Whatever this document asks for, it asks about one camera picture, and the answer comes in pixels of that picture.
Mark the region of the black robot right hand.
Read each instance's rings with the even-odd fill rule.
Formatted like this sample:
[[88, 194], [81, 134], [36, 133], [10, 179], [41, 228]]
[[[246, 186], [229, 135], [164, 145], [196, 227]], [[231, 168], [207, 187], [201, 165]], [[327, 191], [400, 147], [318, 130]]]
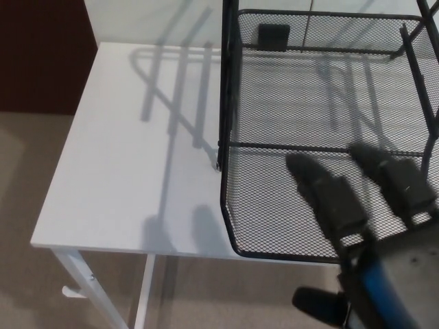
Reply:
[[340, 260], [337, 293], [299, 287], [292, 304], [334, 328], [438, 327], [437, 194], [413, 160], [363, 143], [351, 158], [380, 189], [405, 231], [378, 239], [348, 180], [318, 161], [289, 154], [285, 164]]

